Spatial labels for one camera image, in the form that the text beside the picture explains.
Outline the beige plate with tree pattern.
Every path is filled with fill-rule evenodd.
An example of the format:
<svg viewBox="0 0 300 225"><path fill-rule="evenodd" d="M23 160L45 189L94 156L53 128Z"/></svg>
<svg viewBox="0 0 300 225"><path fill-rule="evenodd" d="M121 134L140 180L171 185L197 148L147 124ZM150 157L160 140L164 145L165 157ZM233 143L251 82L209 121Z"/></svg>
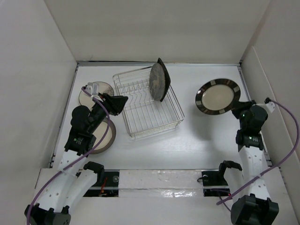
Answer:
<svg viewBox="0 0 300 225"><path fill-rule="evenodd" d="M114 90L111 85L109 85L106 82L95 82L99 85L98 92L99 94L106 93L110 96L114 96ZM87 106L88 108L91 108L95 103L92 101L92 98L88 97L84 92L80 92L79 94L79 104Z"/></svg>

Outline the black rimmed striped round plate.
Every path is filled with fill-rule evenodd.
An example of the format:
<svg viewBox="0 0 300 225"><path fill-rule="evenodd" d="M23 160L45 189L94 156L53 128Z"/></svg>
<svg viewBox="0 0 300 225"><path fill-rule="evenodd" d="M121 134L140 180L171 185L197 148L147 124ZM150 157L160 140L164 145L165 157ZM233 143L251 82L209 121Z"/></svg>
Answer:
<svg viewBox="0 0 300 225"><path fill-rule="evenodd" d="M219 78L205 83L197 91L195 104L204 114L220 115L230 111L240 96L240 87L236 82Z"/></svg>

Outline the beige plate with brown rim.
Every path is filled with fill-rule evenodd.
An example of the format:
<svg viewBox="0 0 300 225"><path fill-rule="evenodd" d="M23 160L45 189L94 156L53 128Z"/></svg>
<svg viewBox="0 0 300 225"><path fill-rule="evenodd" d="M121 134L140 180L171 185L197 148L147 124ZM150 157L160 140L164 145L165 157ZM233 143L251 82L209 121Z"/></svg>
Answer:
<svg viewBox="0 0 300 225"><path fill-rule="evenodd" d="M108 119L105 118L101 122L101 124L97 127L97 129L93 132L93 135L96 137L94 146L103 137L103 135L106 131L106 128L107 128L107 123L108 123ZM115 127L114 123L111 121L109 130L108 130L106 136L104 137L103 141L94 149L93 152L91 152L91 154L100 154L100 153L108 150L112 146L113 142L115 141L115 138L116 138L116 127Z"/></svg>

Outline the grey round deer plate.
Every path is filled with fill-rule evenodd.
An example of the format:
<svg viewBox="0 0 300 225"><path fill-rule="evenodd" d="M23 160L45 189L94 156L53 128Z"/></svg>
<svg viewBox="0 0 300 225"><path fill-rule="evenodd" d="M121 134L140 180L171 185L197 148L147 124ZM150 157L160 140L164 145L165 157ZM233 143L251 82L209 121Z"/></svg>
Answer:
<svg viewBox="0 0 300 225"><path fill-rule="evenodd" d="M150 71L149 89L154 100L160 101L165 92L165 74L163 67L155 63Z"/></svg>

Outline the black square floral plate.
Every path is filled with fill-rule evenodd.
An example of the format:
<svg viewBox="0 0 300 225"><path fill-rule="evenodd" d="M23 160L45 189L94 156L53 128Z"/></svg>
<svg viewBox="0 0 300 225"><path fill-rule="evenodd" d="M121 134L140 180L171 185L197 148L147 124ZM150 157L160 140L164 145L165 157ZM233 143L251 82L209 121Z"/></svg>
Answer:
<svg viewBox="0 0 300 225"><path fill-rule="evenodd" d="M165 90L164 90L164 94L163 94L162 98L160 99L160 102L162 102L164 100L168 90L169 90L169 87L170 87L170 84L171 84L171 78L170 78L168 70L167 70L164 62L161 60L161 58L158 58L157 63L162 66L163 72L164 72L164 75L165 75Z"/></svg>

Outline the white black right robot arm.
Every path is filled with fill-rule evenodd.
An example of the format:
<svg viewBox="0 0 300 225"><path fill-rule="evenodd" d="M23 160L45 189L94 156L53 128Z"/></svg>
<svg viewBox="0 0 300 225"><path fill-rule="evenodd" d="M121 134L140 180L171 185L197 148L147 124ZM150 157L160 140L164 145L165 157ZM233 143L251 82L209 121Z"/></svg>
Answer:
<svg viewBox="0 0 300 225"><path fill-rule="evenodd" d="M240 122L236 144L241 162L225 160L216 174L218 182L228 184L231 193L231 223L271 225L279 213L279 205L271 200L262 175L266 162L260 134L268 113L255 101L235 101L231 111Z"/></svg>

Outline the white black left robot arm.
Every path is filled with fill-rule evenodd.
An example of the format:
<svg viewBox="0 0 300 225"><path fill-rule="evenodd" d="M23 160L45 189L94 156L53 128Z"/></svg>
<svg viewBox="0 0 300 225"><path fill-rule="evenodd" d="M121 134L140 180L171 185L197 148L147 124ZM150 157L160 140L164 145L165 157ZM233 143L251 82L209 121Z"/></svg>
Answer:
<svg viewBox="0 0 300 225"><path fill-rule="evenodd" d="M104 182L104 166L86 161L101 143L93 133L104 119L122 112L128 97L104 93L92 100L95 104L91 109L80 105L72 111L71 129L58 171L25 209L28 225L68 225L70 213L89 188Z"/></svg>

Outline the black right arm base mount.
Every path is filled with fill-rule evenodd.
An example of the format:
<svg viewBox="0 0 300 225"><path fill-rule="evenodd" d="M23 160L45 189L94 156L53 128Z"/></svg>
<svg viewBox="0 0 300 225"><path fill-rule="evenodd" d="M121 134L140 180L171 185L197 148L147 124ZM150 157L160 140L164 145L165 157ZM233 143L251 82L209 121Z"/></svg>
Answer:
<svg viewBox="0 0 300 225"><path fill-rule="evenodd" d="M218 171L202 171L198 182L202 183L204 197L228 197L231 195L229 186Z"/></svg>

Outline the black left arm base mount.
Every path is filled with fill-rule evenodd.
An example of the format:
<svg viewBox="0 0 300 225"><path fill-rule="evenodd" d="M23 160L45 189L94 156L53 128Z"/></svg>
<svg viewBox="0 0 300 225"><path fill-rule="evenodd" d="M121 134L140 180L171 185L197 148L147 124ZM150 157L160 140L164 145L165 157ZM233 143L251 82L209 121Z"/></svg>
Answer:
<svg viewBox="0 0 300 225"><path fill-rule="evenodd" d="M103 177L84 194L84 197L118 197L119 170L105 170Z"/></svg>

